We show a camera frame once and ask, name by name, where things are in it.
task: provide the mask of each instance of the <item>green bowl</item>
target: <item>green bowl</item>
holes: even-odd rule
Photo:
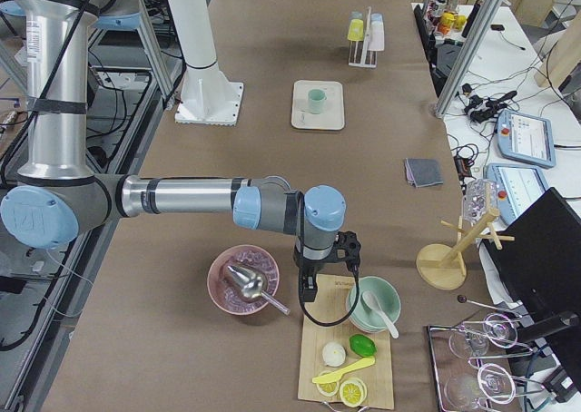
[[[381,317],[369,309],[363,302],[361,297],[363,291],[372,291],[377,296],[381,307],[388,314],[389,318],[394,323],[398,320],[399,314],[401,313],[401,300],[396,289],[382,278],[366,276],[359,279],[359,302],[350,317],[352,321],[355,321],[354,324],[369,330],[379,331],[386,329],[386,325]],[[355,301],[356,292],[355,287],[353,287],[347,297],[349,307]]]

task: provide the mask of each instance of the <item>wooden cutting board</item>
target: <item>wooden cutting board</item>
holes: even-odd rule
[[[343,317],[346,313],[347,295],[354,285],[353,278],[319,274],[317,275],[317,283],[319,285],[317,299],[313,303],[306,304],[307,311],[320,321],[329,322]],[[336,369],[327,367],[323,363],[322,349],[329,341],[339,342],[347,351],[347,359],[343,366],[360,359],[351,351],[349,346],[350,336],[356,333],[362,333],[373,339],[378,349],[375,355],[376,363],[371,367],[347,373],[342,380],[353,376],[361,378],[365,382],[368,387],[368,395],[362,406],[380,409],[394,408],[389,333],[387,331],[380,333],[361,332],[349,321],[332,328],[323,328],[314,324],[307,317],[304,318],[302,324],[299,399],[340,402],[339,394],[334,397],[325,397],[310,380],[318,376],[324,369]]]

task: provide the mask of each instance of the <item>folded cloth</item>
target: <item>folded cloth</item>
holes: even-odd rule
[[[436,160],[425,160],[419,158],[406,158],[406,177],[408,183],[415,187],[429,187],[430,185],[440,185],[442,174]]]

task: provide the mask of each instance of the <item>white table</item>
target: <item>white table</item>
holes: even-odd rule
[[[462,6],[460,13],[468,16],[470,10],[471,6]],[[523,51],[507,43],[499,32],[488,30],[482,45],[478,49],[478,54],[463,81],[463,83],[470,83],[473,88],[476,84],[508,78],[511,74],[526,70],[530,65],[540,66],[537,53],[508,7],[498,9],[493,23],[505,26],[504,37],[509,42],[522,46],[526,50]],[[458,37],[458,34],[453,34],[451,37]],[[515,101],[520,105],[518,110],[531,115],[542,115],[549,119],[552,124],[555,144],[581,146],[581,126],[576,117],[565,103],[561,101],[552,103],[558,99],[555,92],[550,88],[541,91],[542,89],[535,82],[534,74],[535,71],[531,70],[528,74],[521,74],[507,81],[479,85],[475,93],[480,97],[499,97],[504,93],[517,89],[518,95]],[[444,118],[447,131],[459,140],[460,145],[473,142],[481,151],[485,151],[488,147],[487,141],[470,128],[470,120],[466,115],[462,115],[466,102],[466,98],[464,98],[463,103],[460,98],[456,98],[450,105]],[[472,126],[480,130],[483,129],[484,124],[477,125],[472,123]],[[491,134],[493,130],[494,124],[486,123],[483,134]],[[452,137],[448,137],[448,139],[451,148],[457,146],[455,139]],[[471,169],[473,175],[476,178],[481,178],[485,164],[492,162],[514,162],[501,156],[497,147],[496,136],[490,144],[489,156],[486,153],[482,153],[476,159],[476,164]],[[556,167],[543,170],[543,173],[548,184],[555,187],[561,195],[564,197],[578,197],[581,196],[580,164],[581,151],[557,149]],[[569,204],[577,214],[581,215],[581,201],[572,201]],[[499,303],[502,297],[497,293],[499,280],[497,274],[494,277],[496,270],[490,258],[487,254],[485,256],[483,251],[486,252],[481,249],[480,258],[483,268],[487,272],[491,297],[495,303]],[[533,379],[543,380],[550,372],[551,370],[539,371],[533,376]],[[530,398],[533,404],[538,406],[545,396],[545,394],[532,395]],[[546,412],[578,412],[581,410],[581,395],[579,393],[575,394],[565,404],[549,403],[543,410]]]

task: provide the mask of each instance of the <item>knife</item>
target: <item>knife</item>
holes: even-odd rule
[[[337,382],[340,380],[345,373],[349,373],[351,371],[355,371],[356,369],[362,369],[365,367],[370,367],[375,364],[375,357],[368,356],[366,358],[361,358],[357,362],[353,362],[352,364],[347,365],[346,367],[339,368],[332,373],[323,374],[322,376],[317,376],[312,378],[312,383],[316,383],[320,385],[321,383],[332,383]]]

